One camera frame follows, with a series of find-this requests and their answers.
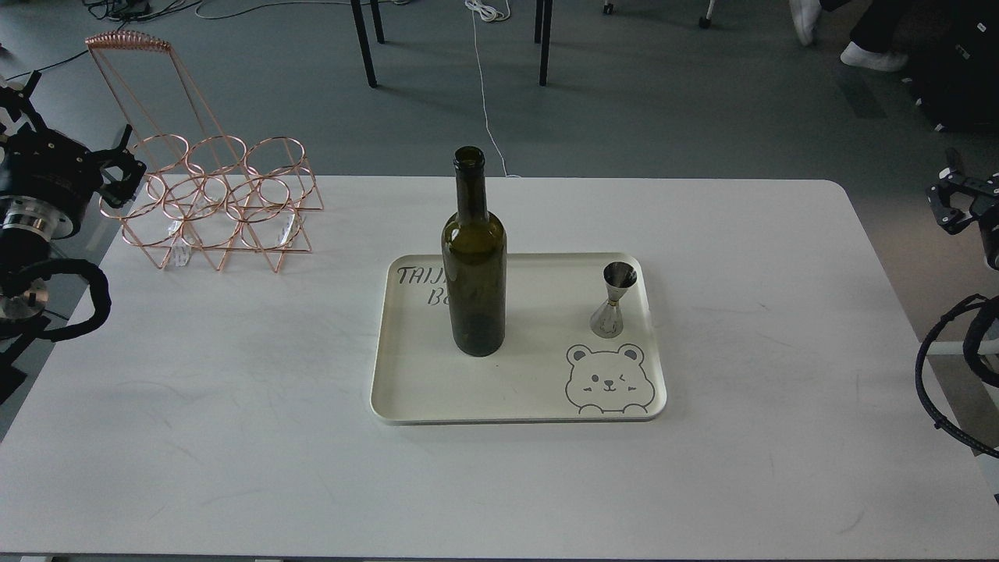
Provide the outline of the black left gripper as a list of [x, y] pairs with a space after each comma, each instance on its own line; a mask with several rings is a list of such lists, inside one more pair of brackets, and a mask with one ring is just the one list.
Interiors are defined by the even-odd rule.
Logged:
[[81, 226], [97, 189], [111, 208], [121, 208], [136, 198], [147, 170], [129, 149], [132, 132], [125, 125], [115, 146], [94, 152], [93, 163], [85, 146], [59, 131], [18, 130], [2, 142], [2, 207], [26, 197], [43, 201], [70, 227]]

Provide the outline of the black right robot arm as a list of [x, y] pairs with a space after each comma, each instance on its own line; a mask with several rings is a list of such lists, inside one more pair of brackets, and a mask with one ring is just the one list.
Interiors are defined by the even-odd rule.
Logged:
[[[983, 243], [986, 265], [998, 270], [998, 175], [979, 179], [964, 172], [964, 162], [953, 147], [944, 151], [946, 167], [939, 179], [926, 188], [926, 198], [936, 224], [950, 235], [976, 223]], [[951, 203], [954, 194], [971, 198], [966, 210]]]

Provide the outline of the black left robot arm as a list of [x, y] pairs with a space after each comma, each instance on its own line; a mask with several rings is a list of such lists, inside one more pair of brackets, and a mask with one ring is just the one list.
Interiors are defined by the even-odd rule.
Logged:
[[[20, 87], [2, 87], [2, 107], [15, 125], [2, 131], [2, 381], [19, 382], [14, 361], [35, 340], [71, 340], [99, 329], [112, 300], [109, 281], [96, 264], [84, 259], [53, 258], [51, 243], [78, 234], [90, 199], [99, 195], [112, 208], [135, 199], [147, 172], [128, 145], [126, 126], [118, 145], [92, 151], [50, 128], [30, 97], [38, 71]], [[46, 282], [73, 275], [88, 285], [93, 315], [75, 325], [50, 329], [45, 309]]]

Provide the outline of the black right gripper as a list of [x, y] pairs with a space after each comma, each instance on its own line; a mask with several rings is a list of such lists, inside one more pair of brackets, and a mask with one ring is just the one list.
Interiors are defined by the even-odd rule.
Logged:
[[956, 188], [982, 188], [981, 195], [975, 199], [979, 235], [986, 265], [998, 270], [998, 176], [982, 180], [966, 174], [963, 159], [956, 148], [946, 148], [944, 157], [943, 183], [926, 189], [926, 198], [936, 224], [950, 235], [959, 234], [973, 224], [976, 218], [969, 211], [953, 206], [951, 197], [958, 192]]

